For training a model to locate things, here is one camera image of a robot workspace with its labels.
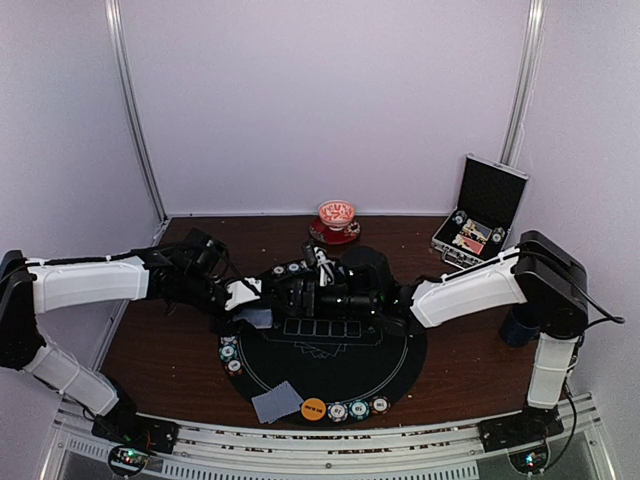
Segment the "orange chip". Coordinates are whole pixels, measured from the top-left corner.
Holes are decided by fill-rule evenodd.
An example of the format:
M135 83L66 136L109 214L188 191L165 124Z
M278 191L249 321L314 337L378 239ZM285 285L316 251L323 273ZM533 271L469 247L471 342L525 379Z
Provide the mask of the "orange chip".
M239 359L232 359L225 364L225 371L230 377L243 374L243 364Z
M391 402L386 396L374 396L369 401L370 412L374 415L386 414L391 408Z
M277 265L272 268L272 274L276 277L284 275L285 272L286 270L282 265Z

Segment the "blue white chip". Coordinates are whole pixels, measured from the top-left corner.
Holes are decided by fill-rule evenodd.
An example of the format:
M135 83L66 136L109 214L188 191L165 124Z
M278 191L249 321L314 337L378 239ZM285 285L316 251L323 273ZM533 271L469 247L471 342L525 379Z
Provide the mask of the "blue white chip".
M222 346L238 344L238 337L235 335L223 336L223 337L220 337L219 340Z
M348 405L342 402L334 402L327 405L327 417L334 423L343 422L349 417Z

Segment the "grey card deck box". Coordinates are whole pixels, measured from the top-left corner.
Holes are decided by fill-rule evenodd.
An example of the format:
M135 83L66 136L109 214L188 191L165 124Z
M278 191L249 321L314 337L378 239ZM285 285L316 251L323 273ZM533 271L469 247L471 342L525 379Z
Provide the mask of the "grey card deck box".
M245 308L234 314L233 321L256 330L266 330L273 326L273 313L270 308Z

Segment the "green chip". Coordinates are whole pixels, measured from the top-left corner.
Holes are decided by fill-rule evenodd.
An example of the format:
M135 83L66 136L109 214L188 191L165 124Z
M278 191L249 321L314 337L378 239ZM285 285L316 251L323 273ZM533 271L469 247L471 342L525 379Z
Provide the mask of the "green chip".
M296 274L296 273L299 273L299 272L300 272L300 270L301 270L301 266L300 266L298 263L293 262L293 263L289 263L289 264L287 265L287 272L288 272L289 274Z
M238 350L235 344L224 344L219 348L220 360L228 363L238 358Z
M349 404L348 412L350 417L354 420L362 421L370 414L369 403L364 400L355 400Z

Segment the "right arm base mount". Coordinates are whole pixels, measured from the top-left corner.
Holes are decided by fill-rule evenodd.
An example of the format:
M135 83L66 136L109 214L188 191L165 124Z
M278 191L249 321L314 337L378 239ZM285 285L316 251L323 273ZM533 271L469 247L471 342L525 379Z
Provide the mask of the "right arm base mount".
M478 425L479 437L486 453L509 451L511 466L522 474L539 474L549 464L548 440L564 432L558 407L522 411L483 420Z

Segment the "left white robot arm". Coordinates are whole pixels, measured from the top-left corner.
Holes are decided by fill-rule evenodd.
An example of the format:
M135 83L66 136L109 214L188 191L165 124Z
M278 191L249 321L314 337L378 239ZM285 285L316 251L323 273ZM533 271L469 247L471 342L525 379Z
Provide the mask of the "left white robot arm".
M162 300L189 305L228 326L237 310L264 295L262 280L241 275L226 245L197 229L179 242L97 257L26 258L13 250L1 262L1 365L105 416L106 429L133 444L144 424L130 411L130 400L51 338L39 319Z

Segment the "orange big blind button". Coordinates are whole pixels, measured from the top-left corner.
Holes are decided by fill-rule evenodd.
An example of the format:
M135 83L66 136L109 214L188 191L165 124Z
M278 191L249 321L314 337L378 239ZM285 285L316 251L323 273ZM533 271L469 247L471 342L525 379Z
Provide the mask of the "orange big blind button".
M327 412L326 403L316 397L307 398L300 406L302 417L311 422L322 420Z

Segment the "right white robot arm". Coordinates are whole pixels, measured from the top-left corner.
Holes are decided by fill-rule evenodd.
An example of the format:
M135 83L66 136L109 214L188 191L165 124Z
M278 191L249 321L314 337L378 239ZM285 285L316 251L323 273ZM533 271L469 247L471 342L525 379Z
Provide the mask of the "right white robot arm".
M390 335L425 332L450 320L506 306L505 342L539 337L526 397L513 419L519 440L535 440L551 424L579 337L588 323L586 270L531 230L519 244L456 273L402 285L387 257L358 245L332 260L306 243L303 267L271 270L279 310L298 318L363 320Z

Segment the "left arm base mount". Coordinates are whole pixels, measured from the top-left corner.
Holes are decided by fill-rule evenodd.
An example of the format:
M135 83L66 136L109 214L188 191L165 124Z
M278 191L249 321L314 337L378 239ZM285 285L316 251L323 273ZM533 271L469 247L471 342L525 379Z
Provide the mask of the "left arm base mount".
M178 424L140 415L126 393L118 394L116 405L105 415L93 413L86 407L83 414L93 422L94 436L116 443L107 454L107 465L116 476L138 475L152 456L174 450Z

